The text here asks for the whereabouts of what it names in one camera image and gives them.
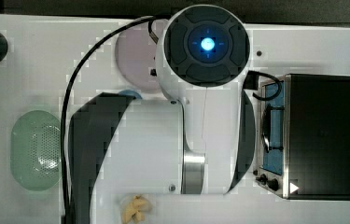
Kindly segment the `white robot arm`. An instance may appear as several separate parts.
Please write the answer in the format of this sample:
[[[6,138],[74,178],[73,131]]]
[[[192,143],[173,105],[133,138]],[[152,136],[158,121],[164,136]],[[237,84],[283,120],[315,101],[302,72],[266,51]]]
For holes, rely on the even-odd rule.
[[[126,224],[142,215],[121,201],[140,204],[146,194],[229,193],[255,151],[249,53],[246,29],[227,9],[174,14],[156,45],[162,95],[102,92],[72,116],[68,224]]]

